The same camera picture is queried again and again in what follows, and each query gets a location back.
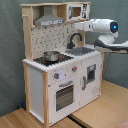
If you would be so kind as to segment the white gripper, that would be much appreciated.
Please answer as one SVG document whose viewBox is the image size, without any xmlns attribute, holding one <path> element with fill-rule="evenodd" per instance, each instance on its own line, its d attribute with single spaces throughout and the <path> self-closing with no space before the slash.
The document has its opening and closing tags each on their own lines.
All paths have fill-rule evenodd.
<svg viewBox="0 0 128 128">
<path fill-rule="evenodd" d="M 87 21 L 79 22 L 75 24 L 75 28 L 83 31 L 89 31 L 90 30 L 90 24 Z"/>
</svg>

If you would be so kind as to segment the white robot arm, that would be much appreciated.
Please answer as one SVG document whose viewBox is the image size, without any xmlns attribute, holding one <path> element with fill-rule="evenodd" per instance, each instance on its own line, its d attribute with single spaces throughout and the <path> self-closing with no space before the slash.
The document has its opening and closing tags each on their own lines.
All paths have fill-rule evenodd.
<svg viewBox="0 0 128 128">
<path fill-rule="evenodd" d="M 94 42 L 94 48 L 101 52 L 128 54 L 128 41 L 115 44 L 118 37 L 118 24 L 111 19 L 90 19 L 75 24 L 75 28 L 85 32 L 99 32 L 100 36 Z"/>
</svg>

